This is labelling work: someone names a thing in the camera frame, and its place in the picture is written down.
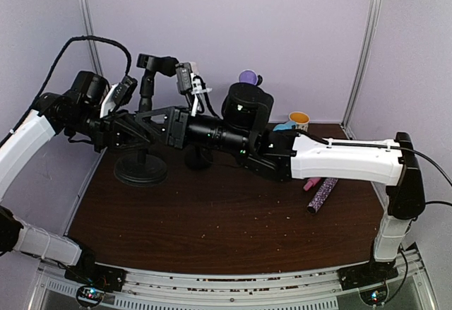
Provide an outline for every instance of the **round black base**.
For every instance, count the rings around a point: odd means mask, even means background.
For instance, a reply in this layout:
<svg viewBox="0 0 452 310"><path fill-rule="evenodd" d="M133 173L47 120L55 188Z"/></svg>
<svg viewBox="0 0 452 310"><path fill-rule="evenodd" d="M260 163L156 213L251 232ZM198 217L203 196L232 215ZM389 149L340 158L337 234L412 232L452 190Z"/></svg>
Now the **round black base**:
<svg viewBox="0 0 452 310"><path fill-rule="evenodd" d="M138 163L137 153L119 158L114 165L114 176L121 182L137 187L149 187L167 178L167 165L158 157L147 155L145 164Z"/></svg>
<svg viewBox="0 0 452 310"><path fill-rule="evenodd" d="M205 170L212 166L212 152L202 148L192 148L185 153L185 165L191 170Z"/></svg>

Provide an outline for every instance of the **pink marker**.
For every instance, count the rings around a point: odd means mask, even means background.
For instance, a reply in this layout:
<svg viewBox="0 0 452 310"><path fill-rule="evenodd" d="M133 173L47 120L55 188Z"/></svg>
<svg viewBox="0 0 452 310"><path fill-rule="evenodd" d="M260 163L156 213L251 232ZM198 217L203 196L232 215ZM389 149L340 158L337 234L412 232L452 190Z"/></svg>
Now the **pink marker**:
<svg viewBox="0 0 452 310"><path fill-rule="evenodd" d="M320 177L311 177L308 179L308 182L303 186L303 190L308 191L313 186L316 186L321 180Z"/></svg>

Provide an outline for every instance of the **blue object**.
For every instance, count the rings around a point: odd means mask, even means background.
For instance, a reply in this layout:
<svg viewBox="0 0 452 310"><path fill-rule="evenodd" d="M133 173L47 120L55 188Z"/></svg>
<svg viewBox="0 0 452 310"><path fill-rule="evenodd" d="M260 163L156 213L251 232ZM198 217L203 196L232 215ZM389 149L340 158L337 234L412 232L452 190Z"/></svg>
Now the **blue object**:
<svg viewBox="0 0 452 310"><path fill-rule="evenodd" d="M242 73L239 75L239 82L256 85L258 83L257 73L252 70L242 71Z"/></svg>
<svg viewBox="0 0 452 310"><path fill-rule="evenodd" d="M295 129L297 123L294 121L286 121L283 124L278 124L273 128L273 131L292 130Z"/></svg>

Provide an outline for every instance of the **white wall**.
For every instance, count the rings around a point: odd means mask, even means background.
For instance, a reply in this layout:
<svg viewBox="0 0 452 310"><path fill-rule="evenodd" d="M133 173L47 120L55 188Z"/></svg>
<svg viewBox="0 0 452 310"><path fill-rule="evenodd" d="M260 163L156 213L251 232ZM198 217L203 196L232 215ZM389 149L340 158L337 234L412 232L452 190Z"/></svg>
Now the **white wall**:
<svg viewBox="0 0 452 310"><path fill-rule="evenodd" d="M358 138L407 131L452 174L452 0L383 0L351 129ZM420 159L427 200L451 187ZM440 309L452 304L452 209L428 205L412 228Z"/></svg>
<svg viewBox="0 0 452 310"><path fill-rule="evenodd" d="M273 121L293 110L340 121L369 0L90 0L90 8L96 33L123 42L134 62L140 52L196 61L218 112L229 85L252 68L275 97ZM100 56L108 79L121 78L122 54L100 46ZM156 107L184 104L175 79L156 83Z"/></svg>
<svg viewBox="0 0 452 310"><path fill-rule="evenodd" d="M82 35L77 0L0 0L0 138L40 88L55 56ZM69 48L48 91L63 93L79 70L91 70L85 44ZM3 206L24 220L62 234L77 193L97 154L63 136L45 146L8 190ZM23 309L37 260L8 253L0 258L0 309Z"/></svg>

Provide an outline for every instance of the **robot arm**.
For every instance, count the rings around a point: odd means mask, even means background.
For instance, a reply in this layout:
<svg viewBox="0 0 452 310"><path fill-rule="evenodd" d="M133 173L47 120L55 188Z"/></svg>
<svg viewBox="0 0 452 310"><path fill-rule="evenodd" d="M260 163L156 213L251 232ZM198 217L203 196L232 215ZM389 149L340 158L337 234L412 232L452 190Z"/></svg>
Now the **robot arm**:
<svg viewBox="0 0 452 310"><path fill-rule="evenodd" d="M148 67L159 61L153 59L150 64L149 59L139 57L138 62L145 68L145 76L153 79L155 72ZM184 88L193 88L196 78L189 78ZM398 247L411 220L425 207L419 165L412 153L403 150L412 149L406 133L398 133L395 140L358 142L323 140L296 131L270 131L266 126L273 97L246 83L230 87L222 105L223 119L197 114L195 97L188 98L188 108L142 109L130 114L118 108L129 102L137 81L124 77L102 99L106 85L104 78L82 71L68 92L44 94L39 99L29 118L0 148L0 202L27 161L63 130L70 140L76 133L89 136L96 151L144 149L154 141L179 149L195 145L230 153L243 168L267 179L335 177L385 184L389 204L371 260L342 270L340 275L343 287L349 288L382 281L393 274ZM182 86L179 91L188 93ZM141 104L151 106L152 95L142 90ZM164 117L163 124L152 120L159 115ZM4 232L7 235L0 238L0 251L14 249L69 266L78 266L83 260L84 251L70 239L27 225L1 207L0 223L8 229Z"/></svg>

